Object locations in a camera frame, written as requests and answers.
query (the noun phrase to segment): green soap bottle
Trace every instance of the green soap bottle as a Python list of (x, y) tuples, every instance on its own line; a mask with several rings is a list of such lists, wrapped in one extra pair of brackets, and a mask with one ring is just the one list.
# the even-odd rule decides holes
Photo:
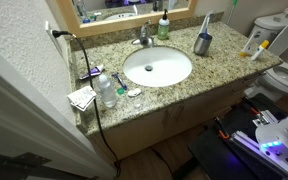
[(168, 39), (170, 21), (167, 19), (166, 13), (167, 9), (164, 10), (164, 15), (158, 22), (157, 38), (160, 40)]

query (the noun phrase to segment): toothbrush cup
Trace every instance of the toothbrush cup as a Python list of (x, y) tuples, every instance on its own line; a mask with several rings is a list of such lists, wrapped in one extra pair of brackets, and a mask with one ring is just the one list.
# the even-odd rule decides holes
[(208, 51), (213, 37), (207, 33), (200, 33), (194, 44), (194, 53), (204, 56)]

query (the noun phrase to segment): black cable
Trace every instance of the black cable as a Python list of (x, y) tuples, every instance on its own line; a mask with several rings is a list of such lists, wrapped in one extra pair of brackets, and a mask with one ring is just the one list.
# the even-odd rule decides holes
[(159, 159), (161, 159), (161, 160), (166, 164), (168, 170), (170, 171), (170, 173), (171, 173), (171, 175), (172, 175), (172, 177), (173, 177), (172, 169), (171, 169), (170, 165), (165, 161), (165, 159), (163, 158), (163, 156), (162, 156), (158, 151), (156, 151), (154, 148), (150, 147), (150, 149), (155, 153), (155, 155), (156, 155)]
[[(84, 53), (84, 56), (85, 56), (85, 62), (86, 62), (86, 66), (87, 66), (87, 71), (88, 71), (88, 75), (89, 75), (89, 82), (90, 82), (90, 86), (94, 89), (94, 86), (93, 86), (93, 78), (91, 76), (91, 68), (90, 68), (90, 64), (89, 64), (89, 61), (88, 61), (88, 58), (87, 58), (87, 54), (86, 54), (86, 51), (85, 51), (85, 48), (82, 44), (82, 42), (76, 38), (76, 36), (70, 32), (67, 32), (67, 31), (55, 31), (53, 30), (52, 31), (52, 34), (55, 38), (58, 38), (60, 37), (61, 35), (71, 35), (72, 37), (74, 37), (74, 39), (78, 42), (78, 44), (80, 45), (80, 47), (82, 48), (82, 51)], [(93, 100), (94, 102), (94, 107), (95, 107), (95, 114), (96, 114), (96, 119), (97, 119), (97, 124), (98, 124), (98, 128), (100, 130), (100, 134), (101, 134), (101, 137), (106, 145), (106, 147), (111, 151), (111, 153), (113, 154), (113, 156), (115, 157), (115, 162), (114, 162), (114, 166), (116, 167), (116, 177), (119, 177), (120, 174), (121, 174), (121, 160), (118, 160), (115, 152), (112, 150), (112, 148), (110, 147), (110, 145), (107, 143), (106, 141), (106, 138), (104, 136), (104, 133), (103, 133), (103, 129), (102, 129), (102, 125), (101, 125), (101, 120), (100, 120), (100, 116), (99, 116), (99, 111), (98, 111), (98, 107), (97, 107), (97, 102), (96, 102), (96, 98)]]

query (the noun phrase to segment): cabinet door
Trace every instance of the cabinet door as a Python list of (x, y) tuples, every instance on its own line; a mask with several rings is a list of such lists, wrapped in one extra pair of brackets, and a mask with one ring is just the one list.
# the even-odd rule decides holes
[[(164, 109), (106, 130), (104, 134), (117, 157), (122, 159), (159, 142), (168, 117), (169, 110)], [(96, 140), (94, 140), (94, 137), (90, 139), (97, 146), (101, 146), (100, 151), (106, 151), (101, 152), (101, 154), (106, 154), (113, 162), (114, 157), (105, 147), (100, 134), (96, 136)]]
[(173, 106), (162, 139), (174, 136), (227, 112), (231, 105), (241, 100), (245, 88), (243, 81), (237, 81)]
[(208, 93), (203, 93), (173, 106), (162, 139), (172, 137), (209, 119), (211, 113), (205, 108), (209, 99)]

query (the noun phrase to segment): sink basin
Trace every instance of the sink basin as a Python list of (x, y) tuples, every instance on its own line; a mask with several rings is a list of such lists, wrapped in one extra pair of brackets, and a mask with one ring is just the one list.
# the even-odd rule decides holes
[(123, 71), (136, 84), (165, 87), (187, 78), (192, 71), (192, 63), (179, 50), (153, 47), (131, 54), (124, 62)]
[(115, 15), (113, 15), (113, 16), (107, 17), (105, 20), (120, 19), (120, 18), (131, 17), (131, 16), (136, 16), (136, 14), (135, 14), (135, 13), (115, 14)]

